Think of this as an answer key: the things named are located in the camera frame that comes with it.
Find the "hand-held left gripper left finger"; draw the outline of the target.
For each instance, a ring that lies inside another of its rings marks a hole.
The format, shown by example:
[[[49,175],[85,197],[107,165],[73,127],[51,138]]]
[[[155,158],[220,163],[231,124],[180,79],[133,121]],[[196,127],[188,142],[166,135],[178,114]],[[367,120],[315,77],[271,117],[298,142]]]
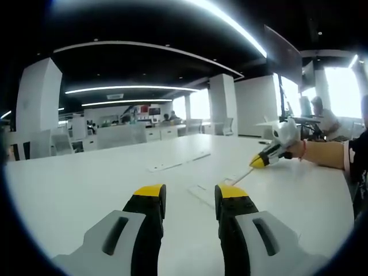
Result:
[[[98,275],[157,275],[166,185],[143,186],[85,234],[84,263]]]

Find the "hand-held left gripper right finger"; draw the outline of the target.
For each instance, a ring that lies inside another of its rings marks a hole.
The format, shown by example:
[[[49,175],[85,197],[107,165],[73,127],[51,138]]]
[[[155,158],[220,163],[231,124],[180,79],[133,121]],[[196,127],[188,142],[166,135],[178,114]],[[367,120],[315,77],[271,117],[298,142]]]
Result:
[[[214,198],[225,275],[292,274],[301,257],[292,229],[239,187],[216,185]]]

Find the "person's right hand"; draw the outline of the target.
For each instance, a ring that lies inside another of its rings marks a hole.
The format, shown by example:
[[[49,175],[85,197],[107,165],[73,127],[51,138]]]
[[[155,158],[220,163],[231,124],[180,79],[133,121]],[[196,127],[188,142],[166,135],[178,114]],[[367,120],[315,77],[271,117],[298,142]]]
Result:
[[[304,141],[297,140],[292,145],[287,147],[285,159],[302,158],[304,154]]]

